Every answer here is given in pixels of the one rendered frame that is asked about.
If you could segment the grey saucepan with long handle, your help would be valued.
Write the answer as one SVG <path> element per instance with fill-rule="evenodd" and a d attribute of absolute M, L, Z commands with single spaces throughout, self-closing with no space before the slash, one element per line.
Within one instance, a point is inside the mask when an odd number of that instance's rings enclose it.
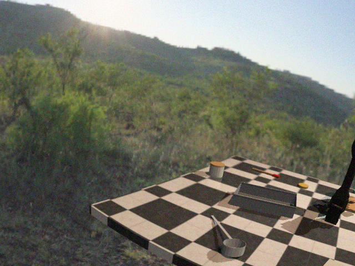
<path fill-rule="evenodd" d="M 216 224 L 221 228 L 221 230 L 227 235 L 229 239 L 224 240 L 221 252 L 223 255 L 228 257 L 240 257 L 243 255 L 246 247 L 246 243 L 239 239 L 232 239 L 231 236 L 225 231 L 222 225 L 217 221 L 214 216 L 211 216 Z"/>

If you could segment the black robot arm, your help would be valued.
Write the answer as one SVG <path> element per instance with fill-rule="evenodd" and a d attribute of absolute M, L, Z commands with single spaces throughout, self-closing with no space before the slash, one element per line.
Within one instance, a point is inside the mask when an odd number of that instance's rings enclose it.
<path fill-rule="evenodd" d="M 347 207 L 349 201 L 349 188 L 352 184 L 353 178 L 355 176 L 355 139 L 352 145 L 352 160 L 349 164 L 347 174 L 344 178 L 342 186 L 336 191 L 332 196 L 327 208 L 325 221 L 336 225 L 338 223 L 340 214 L 343 213 Z M 333 204 L 340 206 L 334 206 Z"/>

